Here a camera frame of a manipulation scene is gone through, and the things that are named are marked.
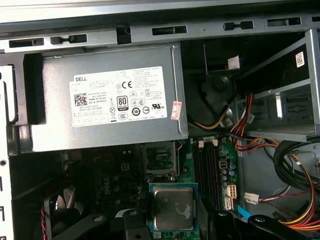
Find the motherboard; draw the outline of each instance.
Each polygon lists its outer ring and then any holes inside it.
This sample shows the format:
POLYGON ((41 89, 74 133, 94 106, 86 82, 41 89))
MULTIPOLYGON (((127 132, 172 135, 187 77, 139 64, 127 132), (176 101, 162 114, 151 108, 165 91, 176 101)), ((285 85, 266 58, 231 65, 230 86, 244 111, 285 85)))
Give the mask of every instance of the motherboard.
POLYGON ((192 139, 195 181, 199 192, 216 209, 237 209, 237 155, 231 141, 226 138, 204 137, 192 139))
MULTIPOLYGON (((217 209, 234 210, 237 201, 237 158, 227 139, 188 139, 132 144, 81 151, 74 167, 77 199, 84 213, 114 218, 120 210, 135 208, 150 184, 193 184, 217 209)), ((198 240, 192 230, 155 231, 153 239, 198 240)))

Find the ce mark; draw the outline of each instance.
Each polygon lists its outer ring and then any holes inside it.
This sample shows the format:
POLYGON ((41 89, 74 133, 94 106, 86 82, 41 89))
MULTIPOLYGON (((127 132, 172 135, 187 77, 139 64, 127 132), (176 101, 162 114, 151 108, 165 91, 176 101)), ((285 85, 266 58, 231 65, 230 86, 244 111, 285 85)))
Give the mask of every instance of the ce mark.
POLYGON ((128 83, 127 83, 126 81, 124 81, 124 82, 121 84, 121 86, 122 86, 124 89, 127 88, 126 86, 128 86, 129 88, 132 89, 131 83, 132 83, 132 81, 128 81, 128 83))

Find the dell power supply label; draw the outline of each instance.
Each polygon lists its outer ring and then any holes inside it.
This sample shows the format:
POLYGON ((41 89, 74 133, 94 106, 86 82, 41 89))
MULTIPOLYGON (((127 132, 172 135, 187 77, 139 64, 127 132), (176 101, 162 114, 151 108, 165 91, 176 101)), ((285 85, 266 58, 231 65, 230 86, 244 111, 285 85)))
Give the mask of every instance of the dell power supply label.
POLYGON ((167 117, 161 66, 76 75, 69 85, 74 127, 167 117))

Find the red sticker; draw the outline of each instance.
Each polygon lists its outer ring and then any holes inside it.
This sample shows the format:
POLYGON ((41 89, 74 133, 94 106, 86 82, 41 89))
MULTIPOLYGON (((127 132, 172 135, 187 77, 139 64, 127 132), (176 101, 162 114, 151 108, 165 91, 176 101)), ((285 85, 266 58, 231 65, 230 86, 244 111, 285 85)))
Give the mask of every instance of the red sticker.
POLYGON ((171 113, 172 120, 179 120, 180 119, 181 106, 182 106, 182 102, 173 101, 172 113, 171 113))

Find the white sticker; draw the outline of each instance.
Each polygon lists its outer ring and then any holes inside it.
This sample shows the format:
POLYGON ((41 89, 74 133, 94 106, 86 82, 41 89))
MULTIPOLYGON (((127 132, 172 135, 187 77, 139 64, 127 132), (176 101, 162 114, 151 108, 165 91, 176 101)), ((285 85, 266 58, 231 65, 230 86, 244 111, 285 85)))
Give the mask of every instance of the white sticker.
POLYGON ((304 52, 299 52, 297 55, 295 55, 295 61, 296 61, 296 67, 300 68, 303 65, 305 65, 305 57, 304 52))
POLYGON ((153 239, 161 239, 161 232, 160 231, 154 231, 153 232, 153 239))
POLYGON ((225 128, 228 128, 234 124, 229 117, 224 119, 222 122, 225 128))
POLYGON ((239 55, 228 59, 228 69, 240 69, 240 59, 239 55))
POLYGON ((69 86, 74 127, 167 117, 161 66, 75 75, 69 86))
POLYGON ((246 122, 247 122, 248 124, 251 124, 254 119, 255 119, 255 115, 253 115, 253 114, 251 114, 251 113, 249 112, 248 118, 247 118, 246 122))
POLYGON ((172 120, 179 120, 180 119, 181 107, 182 107, 182 102, 173 101, 172 113, 171 113, 172 120))

